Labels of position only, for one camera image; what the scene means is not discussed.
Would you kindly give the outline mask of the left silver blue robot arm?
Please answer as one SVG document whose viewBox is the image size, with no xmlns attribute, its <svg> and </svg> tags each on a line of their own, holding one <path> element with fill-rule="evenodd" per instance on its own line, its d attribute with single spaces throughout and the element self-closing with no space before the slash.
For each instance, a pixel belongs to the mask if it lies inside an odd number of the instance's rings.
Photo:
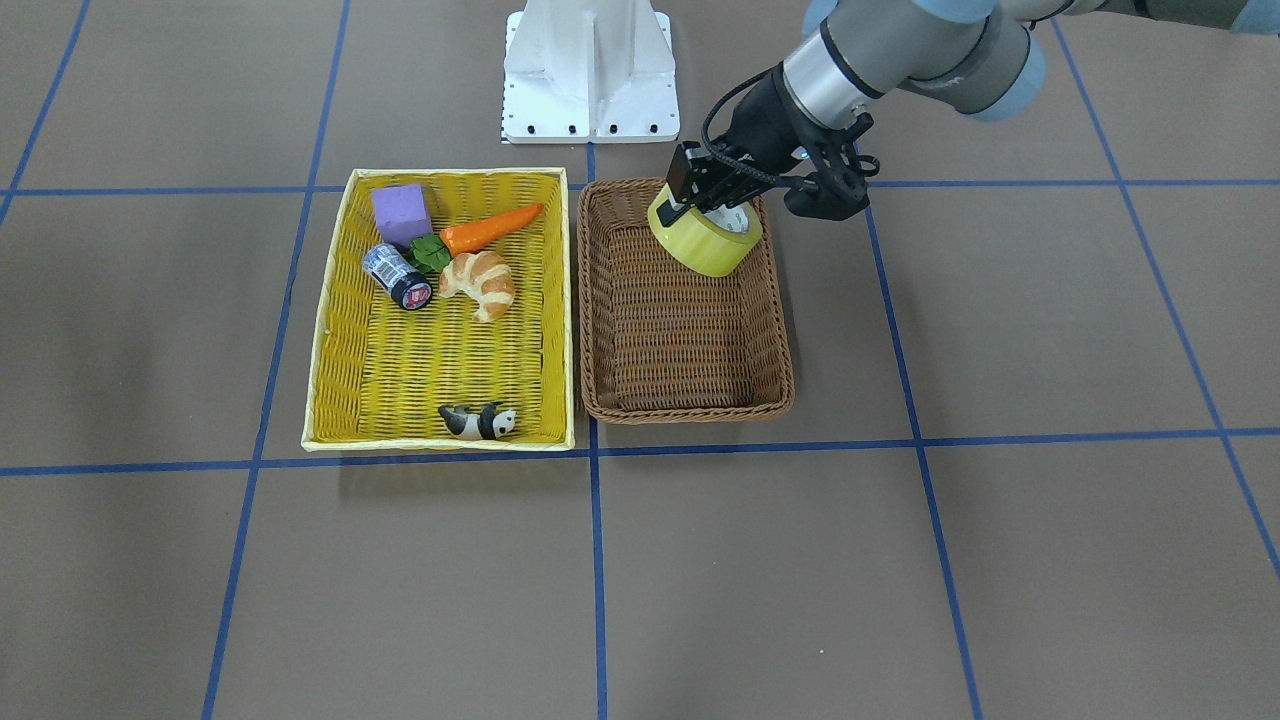
<svg viewBox="0 0 1280 720">
<path fill-rule="evenodd" d="M 814 1 L 803 41 L 722 97 L 718 136 L 703 126 L 675 151 L 655 223 L 669 228 L 773 188 L 797 217 L 849 219 L 869 202 L 879 163 L 856 151 L 870 106 L 902 90 L 975 120 L 1016 115 L 1044 82 L 1033 28 L 1059 15 L 1107 12 L 1275 35 L 1275 1 Z"/>
</svg>

